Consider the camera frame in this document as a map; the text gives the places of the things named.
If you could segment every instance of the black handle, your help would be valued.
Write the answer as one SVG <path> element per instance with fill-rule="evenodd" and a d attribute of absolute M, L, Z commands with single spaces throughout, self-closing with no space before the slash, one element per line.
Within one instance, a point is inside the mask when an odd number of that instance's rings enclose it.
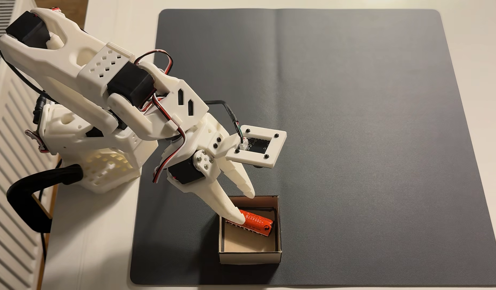
<path fill-rule="evenodd" d="M 56 168 L 36 173 L 16 181 L 6 192 L 6 199 L 34 231 L 49 233 L 51 231 L 51 215 L 34 195 L 35 192 L 64 183 L 66 185 L 82 180 L 82 167 L 73 164 L 64 168 Z"/>

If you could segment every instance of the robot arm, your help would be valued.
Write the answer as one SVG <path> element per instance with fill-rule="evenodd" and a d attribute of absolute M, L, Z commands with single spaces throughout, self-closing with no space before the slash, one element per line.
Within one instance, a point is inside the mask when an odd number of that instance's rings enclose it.
<path fill-rule="evenodd" d="M 64 164 L 83 170 L 81 186 L 104 193 L 140 175 L 159 139 L 174 137 L 155 168 L 220 216 L 244 216 L 217 182 L 221 171 L 255 196 L 241 163 L 272 168 L 286 132 L 242 126 L 229 135 L 183 80 L 113 43 L 88 35 L 59 9 L 25 12 L 0 37 L 4 59 L 35 79 L 58 104 L 43 107 L 30 136 Z"/>

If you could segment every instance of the wooden floor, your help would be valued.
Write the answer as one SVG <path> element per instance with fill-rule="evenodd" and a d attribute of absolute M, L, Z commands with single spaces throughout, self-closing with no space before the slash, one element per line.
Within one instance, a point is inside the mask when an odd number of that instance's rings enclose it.
<path fill-rule="evenodd" d="M 88 0 L 36 0 L 35 2 L 41 8 L 59 7 L 65 17 L 76 22 L 80 28 L 84 28 Z"/>

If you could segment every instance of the radiator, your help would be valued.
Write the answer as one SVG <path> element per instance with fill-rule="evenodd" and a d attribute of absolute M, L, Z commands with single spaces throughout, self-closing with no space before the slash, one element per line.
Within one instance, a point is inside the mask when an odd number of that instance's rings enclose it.
<path fill-rule="evenodd" d="M 11 20 L 34 7 L 33 0 L 0 0 L 0 36 Z M 56 156 L 41 154 L 37 143 L 24 134 L 25 129 L 37 128 L 32 122 L 37 97 L 0 59 L 0 290 L 36 289 L 39 279 L 40 234 L 6 200 L 12 183 L 54 168 L 57 162 Z M 49 210 L 51 189 L 45 190 L 42 203 Z"/>

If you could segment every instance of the wire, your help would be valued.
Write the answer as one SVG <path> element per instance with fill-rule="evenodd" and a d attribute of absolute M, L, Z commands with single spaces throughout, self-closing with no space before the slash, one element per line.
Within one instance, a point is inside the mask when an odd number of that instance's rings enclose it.
<path fill-rule="evenodd" d="M 153 101 L 153 104 L 160 110 L 162 115 L 164 115 L 164 117 L 166 117 L 167 120 L 172 120 L 171 116 L 167 113 L 167 111 L 164 109 L 164 107 L 162 107 L 162 105 L 160 104 L 158 99 L 155 97 L 155 95 L 152 96 L 152 101 Z M 176 155 L 176 153 L 178 153 L 180 151 L 180 149 L 182 149 L 185 146 L 185 144 L 187 143 L 187 136 L 185 135 L 185 132 L 182 130 L 182 128 L 180 127 L 179 124 L 177 124 L 176 122 L 175 122 L 175 124 L 178 127 L 178 129 L 177 129 L 178 132 L 180 132 L 180 134 L 182 135 L 183 143 L 173 153 L 171 153 L 171 155 L 169 155 L 159 166 L 157 166 L 154 169 L 153 183 L 158 183 L 158 180 L 160 178 L 160 173 L 162 172 L 162 170 L 164 170 L 165 166 L 169 163 L 169 161 L 171 161 L 171 159 L 173 159 L 173 157 Z"/>
<path fill-rule="evenodd" d="M 154 50 L 151 50 L 145 54 L 143 54 L 142 56 L 139 56 L 134 64 L 137 65 L 139 64 L 139 62 L 141 61 L 141 59 L 149 54 L 152 54 L 152 53 L 155 53 L 155 52 L 160 52 L 160 53 L 163 53 L 167 56 L 167 58 L 169 59 L 169 63 L 167 64 L 167 67 L 166 69 L 164 70 L 164 74 L 169 74 L 169 71 L 171 71 L 171 68 L 173 67 L 173 58 L 169 55 L 169 53 L 167 53 L 167 51 L 163 50 L 163 49 L 154 49 Z"/>
<path fill-rule="evenodd" d="M 243 133 L 241 131 L 241 127 L 239 126 L 239 121 L 237 120 L 236 115 L 233 113 L 232 108 L 223 100 L 215 100 L 215 101 L 204 101 L 206 105 L 223 105 L 226 109 L 226 112 L 230 116 L 233 122 L 233 126 L 236 128 L 236 132 L 241 137 L 241 143 L 244 142 Z"/>
<path fill-rule="evenodd" d="M 166 96 L 167 96 L 167 93 L 164 95 L 157 95 L 157 100 L 160 101 L 161 99 L 165 98 Z M 153 104 L 153 101 L 149 101 L 144 107 L 140 108 L 139 110 L 141 112 L 145 112 L 146 110 L 149 109 L 149 107 L 151 107 L 152 104 Z"/>
<path fill-rule="evenodd" d="M 55 168 L 60 168 L 62 165 L 62 159 L 60 159 L 55 166 Z M 42 194 L 44 193 L 44 188 L 42 188 L 39 192 L 39 202 L 42 201 Z M 42 254 L 44 256 L 44 264 L 46 264 L 46 255 L 47 255 L 47 249 L 46 249 L 46 241 L 44 238 L 44 233 L 40 233 L 40 241 L 42 241 Z"/>
<path fill-rule="evenodd" d="M 61 165 L 62 165 L 62 159 L 58 161 L 57 165 L 55 166 L 55 169 L 60 168 Z M 42 194 L 44 193 L 44 189 L 45 188 L 42 188 L 39 192 L 39 202 L 42 201 Z"/>
<path fill-rule="evenodd" d="M 42 255 L 44 256 L 44 265 L 46 264 L 46 240 L 44 238 L 44 233 L 40 233 L 40 241 L 42 242 Z"/>
<path fill-rule="evenodd" d="M 50 95 L 48 95 L 45 91 L 42 91 L 41 89 L 37 88 L 34 84 L 32 84 L 30 81 L 28 81 L 28 79 L 22 73 L 20 73 L 17 70 L 17 68 L 15 68 L 11 63 L 7 62 L 5 57 L 1 53 L 1 50 L 0 50 L 0 56 L 5 61 L 5 63 L 10 67 L 10 69 L 21 79 L 21 81 L 23 81 L 25 84 L 27 84 L 32 90 L 34 90 L 37 94 L 45 97 L 46 99 L 48 99 L 50 101 L 57 102 L 57 101 L 53 100 L 50 97 Z"/>

